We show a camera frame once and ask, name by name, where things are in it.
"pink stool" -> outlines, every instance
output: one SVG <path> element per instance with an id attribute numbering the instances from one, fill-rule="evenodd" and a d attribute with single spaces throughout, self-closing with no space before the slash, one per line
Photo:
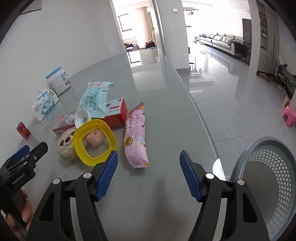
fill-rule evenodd
<path id="1" fill-rule="evenodd" d="M 281 116 L 284 115 L 287 116 L 286 125 L 292 126 L 296 120 L 296 113 L 293 111 L 292 107 L 288 105 L 281 114 Z"/>

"gray cabinet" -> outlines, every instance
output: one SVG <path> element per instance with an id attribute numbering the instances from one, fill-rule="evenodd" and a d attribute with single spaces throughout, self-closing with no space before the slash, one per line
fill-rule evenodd
<path id="1" fill-rule="evenodd" d="M 268 33 L 268 38 L 264 38 L 261 35 L 261 48 L 259 55 L 258 71 L 266 72 L 269 74 L 276 73 L 276 53 L 279 51 L 279 24 L 277 16 L 269 9 L 269 7 L 258 4 L 259 14 L 266 15 L 266 22 L 260 23 L 262 28 L 265 28 L 264 32 Z"/>

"sofa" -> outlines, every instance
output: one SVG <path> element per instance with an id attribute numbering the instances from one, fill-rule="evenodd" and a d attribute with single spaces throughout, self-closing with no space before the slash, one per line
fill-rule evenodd
<path id="1" fill-rule="evenodd" d="M 221 49 L 231 55 L 240 56 L 237 45 L 243 44 L 242 37 L 232 34 L 216 33 L 211 35 L 200 34 L 199 42 Z"/>

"plush toy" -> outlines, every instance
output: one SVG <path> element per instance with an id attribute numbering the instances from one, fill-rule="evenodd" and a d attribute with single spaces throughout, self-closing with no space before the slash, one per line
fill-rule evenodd
<path id="1" fill-rule="evenodd" d="M 88 135 L 87 135 L 87 141 L 92 145 L 92 146 L 98 146 L 100 145 L 103 140 L 104 140 L 105 134 L 104 132 L 102 132 L 102 130 L 100 129 L 95 129 L 93 131 L 91 131 Z"/>
<path id="2" fill-rule="evenodd" d="M 73 135 L 76 131 L 76 128 L 73 127 L 71 129 L 66 130 L 61 137 L 59 138 L 57 142 L 57 152 L 58 154 L 67 160 L 73 160 L 76 159 L 78 156 L 76 154 L 76 151 L 73 146 Z M 87 139 L 82 139 L 83 146 L 86 147 L 87 145 Z"/>

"refrigerator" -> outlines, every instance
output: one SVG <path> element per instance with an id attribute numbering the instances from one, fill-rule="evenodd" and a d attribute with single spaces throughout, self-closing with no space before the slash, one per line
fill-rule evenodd
<path id="1" fill-rule="evenodd" d="M 251 19 L 242 19 L 243 44 L 242 44 L 242 61 L 250 64 L 252 50 L 252 22 Z"/>

